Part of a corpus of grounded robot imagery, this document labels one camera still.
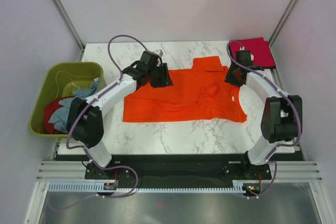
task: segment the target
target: green bin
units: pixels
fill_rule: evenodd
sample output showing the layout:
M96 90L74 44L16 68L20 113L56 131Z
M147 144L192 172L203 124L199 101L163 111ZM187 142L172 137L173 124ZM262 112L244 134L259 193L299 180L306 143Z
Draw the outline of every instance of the green bin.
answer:
M100 78L99 90L106 86L101 66L95 62L64 62L49 69L38 95L29 128L37 136L67 137L67 134L48 134L44 128L44 108L57 98L72 95L73 90L89 88Z

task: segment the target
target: marble table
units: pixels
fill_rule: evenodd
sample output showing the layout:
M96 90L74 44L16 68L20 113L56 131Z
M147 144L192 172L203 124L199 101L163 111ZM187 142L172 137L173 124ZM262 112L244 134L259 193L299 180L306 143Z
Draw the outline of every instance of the marble table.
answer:
M147 42L148 50L162 55L169 69L191 68L193 59L219 56L223 66L230 65L226 53L227 41ZM123 69L139 60L143 48L138 43L114 43L111 52ZM119 72L107 53L107 44L87 44L82 61L99 63L107 83ZM272 78L270 71L266 74ZM103 141L111 154L199 154L244 153L251 149L261 136L260 121L264 104L247 86L239 92L241 107L247 121L235 123L224 119L197 120L169 123L125 123L123 101L120 101L104 118ZM294 148L279 148L278 153L293 153ZM82 150L67 150L61 141L59 155L83 154Z

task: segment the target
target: white wall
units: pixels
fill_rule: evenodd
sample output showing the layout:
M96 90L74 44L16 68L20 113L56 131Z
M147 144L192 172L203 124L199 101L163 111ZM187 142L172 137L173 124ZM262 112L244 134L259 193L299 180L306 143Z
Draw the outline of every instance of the white wall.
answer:
M336 207L336 1L299 0L272 46L285 88L303 99L302 147Z
M79 48L51 0L0 0L0 223L22 223L51 141L28 121L47 70Z
M290 0L61 1L86 44L117 34L141 41L268 39Z

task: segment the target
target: red fabric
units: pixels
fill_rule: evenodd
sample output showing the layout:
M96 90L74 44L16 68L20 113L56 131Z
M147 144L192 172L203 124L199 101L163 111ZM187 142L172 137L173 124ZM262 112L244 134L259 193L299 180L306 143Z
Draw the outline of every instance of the red fabric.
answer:
M269 50L268 41L264 41L264 38L255 38L255 39L239 39L245 50L250 50L253 54L253 64L256 66L261 66L263 68L275 68L275 62L271 51ZM235 52L240 49L238 43L231 43L230 49L235 56Z
M62 134L62 132L55 130L53 123L48 123L48 121L50 120L52 114L56 110L58 110L60 107L62 107L62 105L59 105L58 102L65 98L71 98L71 97L58 98L44 108L43 123L44 123L44 128L49 134Z
M173 85L150 84L125 97L124 122L176 122L222 118L244 122L239 87L224 81L228 72L218 56L194 59L191 69L169 70Z

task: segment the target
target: orange shirt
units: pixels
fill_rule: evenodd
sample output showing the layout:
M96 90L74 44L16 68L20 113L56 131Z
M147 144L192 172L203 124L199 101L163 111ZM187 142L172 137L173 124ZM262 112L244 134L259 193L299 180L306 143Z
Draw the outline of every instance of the orange shirt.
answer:
M176 122L222 118L245 122L239 87L224 81L218 56L196 58L191 69L169 70L173 85L141 87L124 99L124 122Z

